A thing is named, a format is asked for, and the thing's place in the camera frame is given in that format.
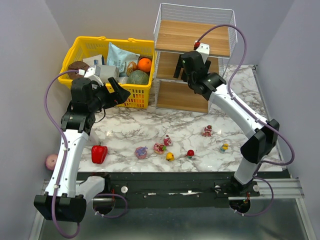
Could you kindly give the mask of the purple bunny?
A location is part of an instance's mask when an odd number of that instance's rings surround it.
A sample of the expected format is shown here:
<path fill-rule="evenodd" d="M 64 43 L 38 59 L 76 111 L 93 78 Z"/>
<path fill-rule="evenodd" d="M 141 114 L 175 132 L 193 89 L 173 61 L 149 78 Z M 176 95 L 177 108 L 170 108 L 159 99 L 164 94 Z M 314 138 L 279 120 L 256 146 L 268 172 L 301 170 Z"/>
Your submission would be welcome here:
<path fill-rule="evenodd" d="M 134 154 L 138 159 L 145 159 L 148 154 L 148 148 L 146 146 L 145 147 L 141 147 L 141 146 L 137 147 Z"/>

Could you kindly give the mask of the red cherry toy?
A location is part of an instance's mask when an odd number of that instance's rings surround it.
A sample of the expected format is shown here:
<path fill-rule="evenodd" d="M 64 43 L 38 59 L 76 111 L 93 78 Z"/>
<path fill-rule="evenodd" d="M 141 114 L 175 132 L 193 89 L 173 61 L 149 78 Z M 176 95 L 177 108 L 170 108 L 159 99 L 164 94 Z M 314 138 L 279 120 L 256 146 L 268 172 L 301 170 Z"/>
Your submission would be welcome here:
<path fill-rule="evenodd" d="M 192 149 L 188 150 L 186 153 L 186 157 L 188 159 L 192 159 L 194 155 L 195 155 L 195 152 Z"/>

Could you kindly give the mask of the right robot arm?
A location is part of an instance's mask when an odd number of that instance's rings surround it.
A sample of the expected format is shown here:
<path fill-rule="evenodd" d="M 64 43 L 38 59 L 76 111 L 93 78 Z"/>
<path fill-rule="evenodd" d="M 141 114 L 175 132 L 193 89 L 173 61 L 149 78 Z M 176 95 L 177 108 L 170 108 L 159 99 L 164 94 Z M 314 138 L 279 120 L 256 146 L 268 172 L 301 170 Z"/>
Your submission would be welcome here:
<path fill-rule="evenodd" d="M 275 147 L 278 139 L 275 131 L 280 124 L 275 119 L 268 121 L 242 101 L 237 103 L 226 80 L 216 72 L 209 72 L 210 65 L 198 51 L 190 51 L 180 55 L 176 69 L 183 69 L 182 79 L 195 94 L 221 108 L 248 138 L 240 148 L 242 160 L 230 180 L 231 189 L 242 192 L 251 184 L 262 159 Z"/>

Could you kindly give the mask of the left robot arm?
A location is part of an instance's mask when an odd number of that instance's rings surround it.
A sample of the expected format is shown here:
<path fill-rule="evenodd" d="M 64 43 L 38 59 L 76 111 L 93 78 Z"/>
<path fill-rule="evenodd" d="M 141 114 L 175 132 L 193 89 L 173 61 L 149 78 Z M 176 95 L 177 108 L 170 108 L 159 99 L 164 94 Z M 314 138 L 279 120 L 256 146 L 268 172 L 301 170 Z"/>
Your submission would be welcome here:
<path fill-rule="evenodd" d="M 89 177 L 77 185 L 77 174 L 83 149 L 91 135 L 99 110 L 124 103 L 131 93 L 110 77 L 113 88 L 86 77 L 72 81 L 71 101 L 57 126 L 61 142 L 52 177 L 43 195 L 34 198 L 35 208 L 46 220 L 80 223 L 91 198 L 105 190 L 103 177 Z"/>

